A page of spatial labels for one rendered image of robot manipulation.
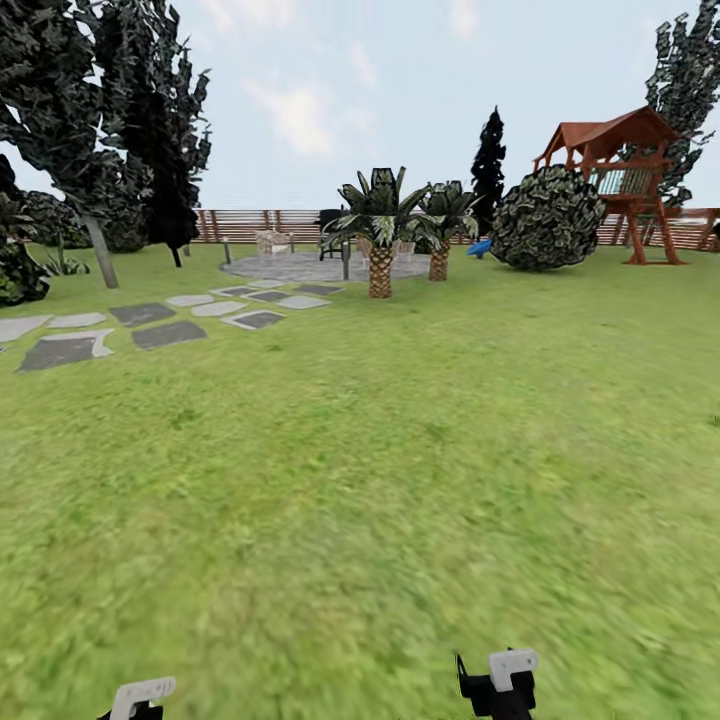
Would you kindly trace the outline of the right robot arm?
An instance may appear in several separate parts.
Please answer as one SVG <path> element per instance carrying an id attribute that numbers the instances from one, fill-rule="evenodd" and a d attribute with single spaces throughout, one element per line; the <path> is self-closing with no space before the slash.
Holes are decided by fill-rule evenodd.
<path id="1" fill-rule="evenodd" d="M 532 672 L 539 654 L 531 648 L 495 651 L 487 657 L 490 675 L 459 673 L 461 695 L 471 697 L 477 717 L 493 720 L 533 720 L 529 709 L 536 709 Z"/>

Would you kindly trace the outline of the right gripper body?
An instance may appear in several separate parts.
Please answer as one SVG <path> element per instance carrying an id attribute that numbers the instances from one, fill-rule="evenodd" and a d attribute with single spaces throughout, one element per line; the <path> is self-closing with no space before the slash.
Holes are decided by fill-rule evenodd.
<path id="1" fill-rule="evenodd" d="M 536 709 L 534 684 L 530 673 L 511 673 L 513 689 L 497 693 L 491 677 L 470 678 L 470 697 L 477 717 L 493 716 L 493 720 L 507 720 L 509 715 L 525 715 L 533 720 L 529 709 Z"/>

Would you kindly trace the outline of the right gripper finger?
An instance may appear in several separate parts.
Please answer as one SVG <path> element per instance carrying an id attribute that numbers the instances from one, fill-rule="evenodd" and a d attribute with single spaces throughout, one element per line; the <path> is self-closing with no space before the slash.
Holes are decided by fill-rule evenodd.
<path id="1" fill-rule="evenodd" d="M 488 678 L 488 675 L 467 675 L 467 672 L 464 669 L 460 670 L 459 679 L 461 695 L 463 697 L 470 697 L 470 684 L 468 684 L 468 680 L 470 680 L 470 678 Z"/>

